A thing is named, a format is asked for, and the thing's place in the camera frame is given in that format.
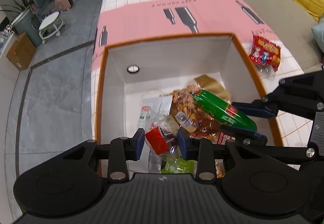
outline rolling stool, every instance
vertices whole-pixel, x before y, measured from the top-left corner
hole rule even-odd
[[[47,16],[46,18],[44,18],[43,22],[40,24],[39,35],[40,35],[41,39],[43,40],[43,43],[45,43],[46,39],[48,39],[49,37],[52,37],[54,34],[56,34],[57,37],[59,37],[61,35],[60,29],[62,28],[62,26],[65,25],[65,23],[60,19],[59,15],[60,15],[59,11],[56,11],[56,12],[52,13],[51,15]],[[57,27],[55,25],[55,21],[57,19],[61,22],[59,27]],[[43,37],[44,32],[50,26],[53,26],[55,31],[52,32],[51,34],[47,35],[46,37]]]

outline plant pot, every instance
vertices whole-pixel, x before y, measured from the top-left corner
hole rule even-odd
[[[30,8],[27,8],[25,11],[20,13],[20,15],[16,17],[15,20],[11,23],[18,34],[23,34],[26,32],[28,38],[35,47],[37,47],[42,42],[38,29],[35,29],[31,23],[36,20],[38,20],[36,15],[30,10]]]

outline tile floor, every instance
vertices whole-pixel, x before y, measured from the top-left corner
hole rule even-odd
[[[66,24],[61,37],[38,46],[31,68],[19,74],[5,144],[7,190],[14,219],[21,216],[13,196],[16,177],[92,137],[91,41],[101,1],[73,0],[73,7],[60,16]]]

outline beige couch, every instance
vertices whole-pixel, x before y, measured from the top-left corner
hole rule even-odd
[[[292,0],[244,0],[278,35],[305,72],[321,69],[323,52],[312,26],[317,22]]]

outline brown cardboard box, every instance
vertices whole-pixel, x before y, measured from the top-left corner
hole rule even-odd
[[[18,70],[28,68],[36,48],[31,43],[26,33],[19,35],[19,41],[15,41],[7,53],[7,58]]]

